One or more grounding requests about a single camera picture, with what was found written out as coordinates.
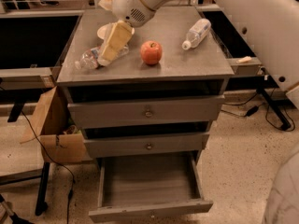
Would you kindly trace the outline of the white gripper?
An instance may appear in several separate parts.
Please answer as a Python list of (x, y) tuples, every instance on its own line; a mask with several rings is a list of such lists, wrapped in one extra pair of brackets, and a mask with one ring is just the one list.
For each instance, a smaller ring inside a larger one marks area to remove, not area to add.
[[(119, 20), (126, 21), (133, 27), (143, 26), (155, 15), (155, 11), (145, 6), (141, 0), (100, 0), (98, 5), (105, 10), (112, 10)], [(101, 55), (112, 61), (131, 38), (132, 36), (128, 39), (102, 39)]]

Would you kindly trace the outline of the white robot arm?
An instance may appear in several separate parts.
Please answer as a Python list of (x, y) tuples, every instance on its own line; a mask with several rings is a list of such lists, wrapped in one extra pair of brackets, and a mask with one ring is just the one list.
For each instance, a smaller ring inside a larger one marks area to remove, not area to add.
[[(99, 5), (133, 27), (145, 24), (171, 0), (100, 0)], [(299, 4), (295, 0), (214, 0), (299, 108)], [(299, 224), (299, 149), (281, 164), (262, 224)]]

